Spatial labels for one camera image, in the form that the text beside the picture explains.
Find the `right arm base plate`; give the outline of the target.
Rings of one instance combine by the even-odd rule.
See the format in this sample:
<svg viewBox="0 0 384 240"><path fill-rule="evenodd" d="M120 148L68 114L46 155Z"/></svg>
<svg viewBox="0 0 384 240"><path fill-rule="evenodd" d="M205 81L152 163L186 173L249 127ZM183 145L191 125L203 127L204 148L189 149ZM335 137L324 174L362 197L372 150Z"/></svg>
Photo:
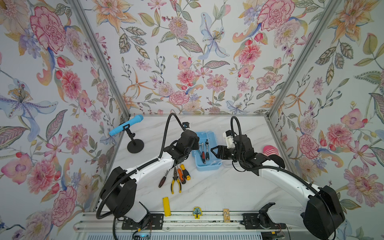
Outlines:
<svg viewBox="0 0 384 240"><path fill-rule="evenodd" d="M240 224L245 226L246 230L270 230L270 229L286 229L285 224L275 223L268 216L268 210L274 206L275 203L268 203L264 205L257 213L244 213L242 214L243 220Z"/></svg>

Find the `green handled screwdriver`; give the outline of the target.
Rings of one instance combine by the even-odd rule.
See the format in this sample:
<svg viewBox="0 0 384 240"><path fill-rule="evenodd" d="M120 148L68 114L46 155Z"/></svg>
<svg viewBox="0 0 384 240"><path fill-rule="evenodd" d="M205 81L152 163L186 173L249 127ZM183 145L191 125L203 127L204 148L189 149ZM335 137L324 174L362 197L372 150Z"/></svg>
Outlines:
<svg viewBox="0 0 384 240"><path fill-rule="evenodd" d="M205 142L205 159L206 161L210 160L210 155L209 155L209 141L206 140Z"/></svg>

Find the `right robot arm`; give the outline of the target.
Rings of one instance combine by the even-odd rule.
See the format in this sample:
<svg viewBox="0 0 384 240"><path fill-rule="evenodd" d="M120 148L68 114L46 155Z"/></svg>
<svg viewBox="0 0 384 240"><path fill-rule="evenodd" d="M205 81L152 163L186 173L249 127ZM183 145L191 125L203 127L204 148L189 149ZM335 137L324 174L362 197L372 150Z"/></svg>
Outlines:
<svg viewBox="0 0 384 240"><path fill-rule="evenodd" d="M320 240L336 238L337 229L346 218L333 188L313 185L286 170L278 155L256 153L246 135L228 136L227 145L213 147L211 153L217 159L239 163L244 171L270 181L300 203L300 207L264 205L258 211L260 226L288 224L306 228Z"/></svg>

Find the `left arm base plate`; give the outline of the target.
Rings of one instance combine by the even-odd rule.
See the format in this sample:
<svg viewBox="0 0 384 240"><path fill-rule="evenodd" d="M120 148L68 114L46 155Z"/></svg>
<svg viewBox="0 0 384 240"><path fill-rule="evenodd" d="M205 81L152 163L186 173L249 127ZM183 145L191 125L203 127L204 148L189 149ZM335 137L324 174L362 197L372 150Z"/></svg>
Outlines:
<svg viewBox="0 0 384 240"><path fill-rule="evenodd" d="M124 215L122 230L162 230L165 214L150 212L142 203L135 202Z"/></svg>

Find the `light blue plastic toolbox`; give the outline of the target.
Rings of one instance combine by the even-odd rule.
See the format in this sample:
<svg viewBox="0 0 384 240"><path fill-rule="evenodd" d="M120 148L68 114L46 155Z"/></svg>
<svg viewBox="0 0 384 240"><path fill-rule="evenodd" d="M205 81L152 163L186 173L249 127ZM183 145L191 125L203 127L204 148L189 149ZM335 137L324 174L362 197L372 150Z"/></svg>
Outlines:
<svg viewBox="0 0 384 240"><path fill-rule="evenodd" d="M214 132L197 132L199 137L198 150L192 151L196 168L199 172L215 171L222 166L222 161L216 158L211 149L216 147L217 138Z"/></svg>

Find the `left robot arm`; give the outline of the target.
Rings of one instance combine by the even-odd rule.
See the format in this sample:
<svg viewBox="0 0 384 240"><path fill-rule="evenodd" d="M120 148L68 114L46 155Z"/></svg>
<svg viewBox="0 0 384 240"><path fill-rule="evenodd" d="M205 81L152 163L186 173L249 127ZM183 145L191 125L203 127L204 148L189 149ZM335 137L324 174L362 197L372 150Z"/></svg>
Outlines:
<svg viewBox="0 0 384 240"><path fill-rule="evenodd" d="M161 156L127 170L121 167L113 169L100 192L101 203L96 218L100 220L113 215L117 219L127 217L142 227L147 225L151 214L136 200L137 187L151 181L157 183L157 175L177 170L191 151L199 148L199 141L195 132L186 130L177 141L164 148Z"/></svg>

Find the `dark red handled pliers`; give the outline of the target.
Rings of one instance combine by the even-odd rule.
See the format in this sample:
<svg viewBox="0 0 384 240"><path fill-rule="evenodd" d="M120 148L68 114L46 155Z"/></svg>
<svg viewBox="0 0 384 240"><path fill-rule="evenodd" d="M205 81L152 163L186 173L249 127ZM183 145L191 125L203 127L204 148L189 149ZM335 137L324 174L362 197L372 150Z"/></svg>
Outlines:
<svg viewBox="0 0 384 240"><path fill-rule="evenodd" d="M159 183L159 185L158 185L159 188L161 188L161 187L164 185L164 183L165 183L165 181L166 181L166 179L167 179L167 176L168 176L169 171L170 171L170 170L167 170L166 173L164 174L164 176L162 177L162 179L161 179L161 181L160 181L160 183Z"/></svg>

